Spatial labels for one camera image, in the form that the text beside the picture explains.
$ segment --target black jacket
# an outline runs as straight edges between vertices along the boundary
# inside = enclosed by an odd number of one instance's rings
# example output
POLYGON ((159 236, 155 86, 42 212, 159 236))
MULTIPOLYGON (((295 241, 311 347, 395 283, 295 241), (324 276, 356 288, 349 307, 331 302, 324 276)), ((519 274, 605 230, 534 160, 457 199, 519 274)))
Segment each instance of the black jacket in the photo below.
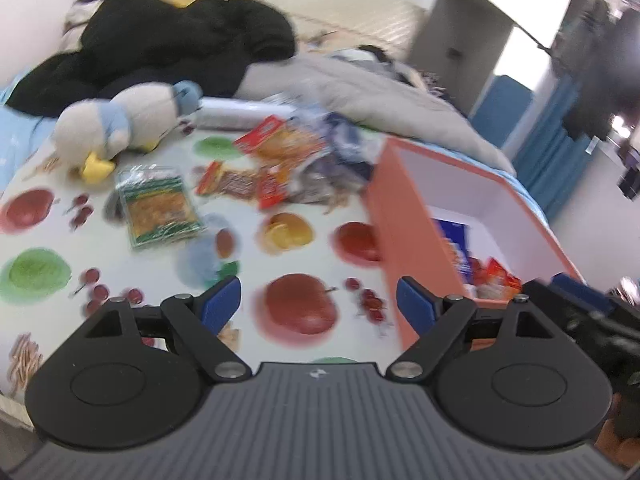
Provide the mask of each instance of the black jacket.
POLYGON ((70 104, 112 98, 142 82, 195 81, 204 95, 231 97, 254 61, 295 54, 293 31, 277 10, 254 0, 104 0, 80 52, 56 54, 16 86, 7 104, 57 117, 70 104))

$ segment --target gray blanket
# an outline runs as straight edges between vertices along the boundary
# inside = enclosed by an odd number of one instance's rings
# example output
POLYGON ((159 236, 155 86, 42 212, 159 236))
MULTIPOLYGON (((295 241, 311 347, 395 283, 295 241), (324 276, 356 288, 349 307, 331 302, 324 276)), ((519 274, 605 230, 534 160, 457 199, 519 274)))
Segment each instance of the gray blanket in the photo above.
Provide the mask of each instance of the gray blanket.
POLYGON ((324 108, 356 123, 433 142, 515 174, 507 157, 447 102, 341 60, 297 54, 286 61, 253 63, 236 97, 261 100, 299 87, 301 82, 314 89, 324 108))

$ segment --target orange box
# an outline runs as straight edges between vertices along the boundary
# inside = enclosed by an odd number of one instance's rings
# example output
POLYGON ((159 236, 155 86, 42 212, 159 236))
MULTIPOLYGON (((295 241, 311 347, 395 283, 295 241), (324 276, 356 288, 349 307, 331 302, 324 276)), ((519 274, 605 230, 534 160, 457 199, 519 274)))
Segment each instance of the orange box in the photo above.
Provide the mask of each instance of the orange box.
MULTIPOLYGON (((506 180, 425 146, 389 139, 365 201, 391 296, 402 276, 413 276, 438 296, 467 295, 436 218, 466 224, 470 253, 484 262, 496 258, 523 283, 549 281, 559 272, 580 277, 506 180)), ((504 308, 506 302, 478 300, 478 305, 504 308)), ((402 345, 408 348, 418 336, 394 306, 402 345)))

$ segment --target plush toy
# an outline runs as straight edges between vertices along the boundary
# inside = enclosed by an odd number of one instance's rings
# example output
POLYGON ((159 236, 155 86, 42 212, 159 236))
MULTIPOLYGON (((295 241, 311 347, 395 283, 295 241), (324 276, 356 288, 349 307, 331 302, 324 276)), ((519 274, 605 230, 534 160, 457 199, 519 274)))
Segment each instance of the plush toy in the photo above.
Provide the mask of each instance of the plush toy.
POLYGON ((191 81, 175 85, 143 83, 111 101, 87 99, 67 107, 51 140, 62 162, 78 168, 88 184, 104 180, 118 153, 133 148, 150 152, 179 122, 200 105, 202 90, 191 81))

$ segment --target dark blue package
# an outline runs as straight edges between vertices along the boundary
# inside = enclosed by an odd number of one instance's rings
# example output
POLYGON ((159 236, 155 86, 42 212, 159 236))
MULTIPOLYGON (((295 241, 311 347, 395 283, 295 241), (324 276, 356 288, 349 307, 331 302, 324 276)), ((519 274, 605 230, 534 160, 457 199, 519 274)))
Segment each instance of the dark blue package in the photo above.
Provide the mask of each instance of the dark blue package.
POLYGON ((438 220, 438 223, 449 241, 454 264, 462 277, 462 281, 472 284, 474 280, 471 265, 469 264, 469 251, 466 247, 466 225, 449 222, 448 220, 438 220))

